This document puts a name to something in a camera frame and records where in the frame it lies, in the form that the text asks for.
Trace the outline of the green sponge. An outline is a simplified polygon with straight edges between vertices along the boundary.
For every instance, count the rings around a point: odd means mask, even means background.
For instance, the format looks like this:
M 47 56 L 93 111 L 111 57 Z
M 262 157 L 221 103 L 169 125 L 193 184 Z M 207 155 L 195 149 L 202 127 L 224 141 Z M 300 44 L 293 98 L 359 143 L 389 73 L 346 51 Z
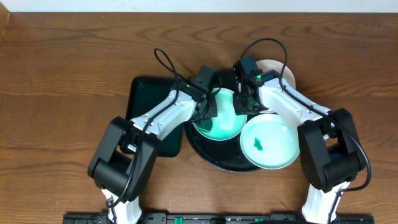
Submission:
M 199 122 L 194 123 L 194 126 L 197 128 L 199 132 L 209 133 L 213 127 L 212 119 L 201 120 Z

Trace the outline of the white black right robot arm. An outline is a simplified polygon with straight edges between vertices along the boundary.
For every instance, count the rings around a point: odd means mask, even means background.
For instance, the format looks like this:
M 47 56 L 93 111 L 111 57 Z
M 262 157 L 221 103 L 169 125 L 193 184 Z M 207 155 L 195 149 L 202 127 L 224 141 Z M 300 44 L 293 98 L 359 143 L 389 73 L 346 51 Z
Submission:
M 236 72 L 236 82 L 237 114 L 270 108 L 297 132 L 301 166 L 310 184 L 301 209 L 304 220 L 335 222 L 343 193 L 366 188 L 372 175 L 351 113 L 344 108 L 332 111 L 312 102 L 275 70 L 241 70 Z

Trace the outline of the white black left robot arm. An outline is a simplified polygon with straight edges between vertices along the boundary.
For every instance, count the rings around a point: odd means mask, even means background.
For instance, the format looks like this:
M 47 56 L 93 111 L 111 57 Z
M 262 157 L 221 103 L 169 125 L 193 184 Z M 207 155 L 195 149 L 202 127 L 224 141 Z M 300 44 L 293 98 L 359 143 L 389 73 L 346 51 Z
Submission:
M 175 84 L 164 101 L 143 115 L 115 117 L 88 166 L 105 197 L 111 223 L 137 223 L 139 194 L 146 186 L 162 140 L 180 124 L 216 116 L 213 81 Z

